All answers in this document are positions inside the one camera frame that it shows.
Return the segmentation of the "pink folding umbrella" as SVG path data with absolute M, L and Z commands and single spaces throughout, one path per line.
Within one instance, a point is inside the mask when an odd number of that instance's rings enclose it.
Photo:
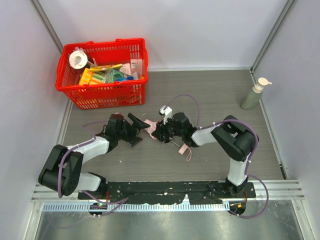
M 155 132 L 156 130 L 156 122 L 155 121 L 151 121 L 146 119 L 144 121 L 144 123 L 148 124 L 149 127 L 145 128 L 144 130 L 149 134 L 149 136 L 153 139 L 153 140 L 157 140 L 157 138 L 155 136 L 152 135 L 153 132 Z M 174 142 L 173 140 L 170 140 L 171 143 L 173 143 L 175 146 L 179 147 L 178 153 L 180 155 L 183 155 L 187 150 L 188 150 L 188 154 L 186 156 L 186 161 L 190 162 L 191 158 L 192 158 L 192 150 L 189 146 L 187 146 L 185 143 L 183 145 L 179 145 L 176 142 Z

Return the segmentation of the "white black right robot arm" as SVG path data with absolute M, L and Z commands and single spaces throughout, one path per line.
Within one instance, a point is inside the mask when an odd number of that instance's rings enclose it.
M 189 148 L 206 144 L 219 144 L 230 158 L 229 172 L 225 179 L 226 190 L 231 196 L 244 191 L 248 181 L 249 161 L 255 152 L 259 137 L 245 122 L 232 115 L 206 127 L 193 126 L 186 115 L 178 112 L 155 125 L 151 135 L 163 143 L 180 137 Z

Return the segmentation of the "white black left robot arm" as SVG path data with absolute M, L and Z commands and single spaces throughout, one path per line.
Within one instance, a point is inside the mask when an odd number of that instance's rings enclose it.
M 75 191 L 103 196 L 107 192 L 107 181 L 96 173 L 82 172 L 84 163 L 105 155 L 124 141 L 133 147 L 142 141 L 139 132 L 150 125 L 127 115 L 128 122 L 121 114 L 112 114 L 104 122 L 102 131 L 90 140 L 71 146 L 55 145 L 38 176 L 38 183 L 58 193 L 58 197 L 69 196 Z

